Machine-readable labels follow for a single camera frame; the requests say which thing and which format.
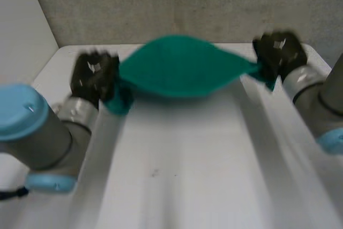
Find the gray wall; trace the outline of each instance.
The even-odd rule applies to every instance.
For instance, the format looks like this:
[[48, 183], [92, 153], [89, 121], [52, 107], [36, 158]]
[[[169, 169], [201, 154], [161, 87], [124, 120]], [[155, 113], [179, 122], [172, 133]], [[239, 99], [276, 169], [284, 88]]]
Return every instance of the gray wall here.
[[39, 0], [59, 46], [145, 42], [185, 33], [250, 42], [292, 28], [333, 65], [343, 52], [343, 0]]

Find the white surface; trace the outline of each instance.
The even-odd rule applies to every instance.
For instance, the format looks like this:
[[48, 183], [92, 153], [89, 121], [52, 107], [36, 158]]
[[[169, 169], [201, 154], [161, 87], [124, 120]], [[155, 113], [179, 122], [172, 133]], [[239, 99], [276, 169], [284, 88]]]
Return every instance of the white surface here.
[[[220, 46], [254, 57], [251, 44]], [[136, 47], [96, 48], [126, 57]], [[92, 48], [64, 47], [38, 75], [34, 86], [50, 104], [68, 94], [77, 52]], [[318, 161], [333, 158], [319, 150], [279, 82], [271, 94], [247, 77], [242, 83], [203, 99], [141, 95], [125, 121], [103, 109], [77, 190], [3, 204], [1, 228], [343, 228], [334, 191], [317, 176]], [[14, 159], [1, 157], [0, 165], [0, 186], [24, 179]], [[335, 165], [332, 176], [341, 176]]]
[[58, 50], [37, 0], [0, 0], [0, 84], [31, 82]]

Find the light blue joint cap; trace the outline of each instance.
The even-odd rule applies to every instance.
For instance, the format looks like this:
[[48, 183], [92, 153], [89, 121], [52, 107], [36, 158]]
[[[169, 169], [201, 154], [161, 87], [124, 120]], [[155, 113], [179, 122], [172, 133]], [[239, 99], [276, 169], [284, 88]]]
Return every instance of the light blue joint cap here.
[[317, 138], [317, 143], [329, 154], [343, 154], [343, 128], [326, 132]]
[[45, 123], [48, 114], [47, 101], [31, 86], [0, 86], [0, 142], [32, 134]]
[[76, 182], [75, 177], [68, 175], [29, 173], [26, 176], [25, 187], [45, 193], [70, 193]]

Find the green cloth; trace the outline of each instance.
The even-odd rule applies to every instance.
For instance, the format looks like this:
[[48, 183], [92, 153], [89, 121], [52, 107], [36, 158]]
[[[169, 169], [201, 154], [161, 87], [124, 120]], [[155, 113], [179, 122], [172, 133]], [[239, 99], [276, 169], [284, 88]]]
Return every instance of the green cloth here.
[[205, 96], [245, 73], [263, 81], [260, 69], [261, 64], [184, 35], [153, 40], [119, 67], [128, 87], [167, 97]]

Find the white wall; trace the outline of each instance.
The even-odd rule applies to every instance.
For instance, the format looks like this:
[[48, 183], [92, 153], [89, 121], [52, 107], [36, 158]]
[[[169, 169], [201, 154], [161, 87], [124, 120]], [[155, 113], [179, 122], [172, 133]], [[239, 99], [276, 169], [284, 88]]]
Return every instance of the white wall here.
[[31, 82], [57, 49], [37, 0], [0, 0], [0, 83]]

